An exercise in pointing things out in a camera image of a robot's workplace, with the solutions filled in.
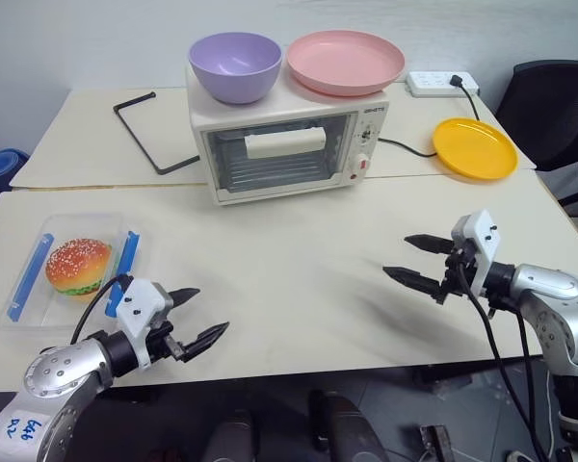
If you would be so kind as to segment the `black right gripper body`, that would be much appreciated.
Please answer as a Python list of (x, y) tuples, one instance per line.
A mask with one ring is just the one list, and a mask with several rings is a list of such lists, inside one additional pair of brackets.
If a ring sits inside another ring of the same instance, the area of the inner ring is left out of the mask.
[(442, 280), (442, 300), (445, 300), (448, 295), (472, 294), (479, 297), (481, 289), (478, 289), (477, 292), (471, 290), (477, 269), (477, 246), (471, 241), (455, 244), (452, 240), (444, 240), (442, 249), (448, 255), (445, 260), (446, 270)]

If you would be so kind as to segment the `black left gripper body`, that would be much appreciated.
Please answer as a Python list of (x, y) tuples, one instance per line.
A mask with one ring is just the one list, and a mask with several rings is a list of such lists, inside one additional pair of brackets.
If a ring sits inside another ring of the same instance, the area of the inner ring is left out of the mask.
[(153, 327), (148, 332), (145, 347), (151, 364), (169, 357), (184, 363), (193, 359), (193, 353), (171, 336), (172, 331), (173, 324), (162, 321), (158, 327)]

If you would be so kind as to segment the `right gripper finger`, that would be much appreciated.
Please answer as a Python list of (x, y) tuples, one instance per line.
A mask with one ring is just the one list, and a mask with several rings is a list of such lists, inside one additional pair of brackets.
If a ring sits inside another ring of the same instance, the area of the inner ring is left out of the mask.
[(452, 240), (428, 234), (414, 234), (404, 237), (404, 241), (421, 250), (449, 255), (453, 252), (455, 243)]
[(437, 280), (426, 277), (418, 271), (404, 267), (383, 267), (382, 270), (405, 287), (429, 295), (438, 304), (443, 304), (447, 297)]

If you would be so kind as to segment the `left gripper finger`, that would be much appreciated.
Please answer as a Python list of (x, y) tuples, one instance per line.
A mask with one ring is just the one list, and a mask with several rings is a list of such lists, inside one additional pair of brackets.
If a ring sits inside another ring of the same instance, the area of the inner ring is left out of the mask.
[(169, 292), (172, 301), (172, 308), (177, 308), (187, 303), (191, 298), (199, 293), (200, 289), (197, 288), (182, 288)]
[(226, 321), (213, 325), (199, 333), (194, 341), (182, 347), (182, 356), (180, 357), (180, 360), (187, 363), (211, 348), (221, 338), (229, 326), (230, 322)]

